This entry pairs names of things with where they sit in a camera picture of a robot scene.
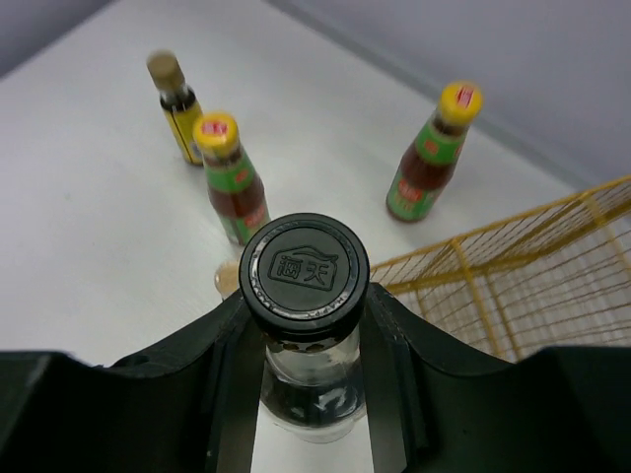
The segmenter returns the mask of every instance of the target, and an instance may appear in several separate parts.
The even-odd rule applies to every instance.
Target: basket
[[[514,362],[631,341],[631,175],[371,268],[410,310]]]

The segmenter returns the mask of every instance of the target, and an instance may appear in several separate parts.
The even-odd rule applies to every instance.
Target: wire basket
[[[469,345],[514,362],[631,341],[631,175],[393,258],[371,278]]]

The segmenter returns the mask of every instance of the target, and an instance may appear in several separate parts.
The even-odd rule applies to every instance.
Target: yellow label
[[[202,161],[193,141],[193,124],[200,115],[201,107],[198,102],[187,111],[165,111],[165,116],[174,132],[182,156],[188,163],[198,166],[202,165]]]

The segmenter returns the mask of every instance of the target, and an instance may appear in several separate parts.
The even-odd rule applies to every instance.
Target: black bottle cap
[[[319,214],[293,214],[247,244],[239,283],[261,329],[296,350],[332,346],[359,321],[370,279],[364,245]]]

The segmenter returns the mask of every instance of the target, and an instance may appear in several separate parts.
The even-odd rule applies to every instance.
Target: bottle with yellow cap
[[[246,244],[269,222],[265,189],[245,152],[235,119],[225,111],[200,116],[193,139],[202,157],[208,197],[228,235]]]
[[[480,89],[454,82],[443,89],[438,106],[409,146],[387,193],[390,214],[403,222],[427,216],[448,184],[469,124],[482,108]]]
[[[192,138],[193,124],[201,115],[201,107],[195,92],[184,81],[177,59],[169,51],[157,51],[149,56],[147,68],[160,91],[160,105],[184,160],[201,166]]]

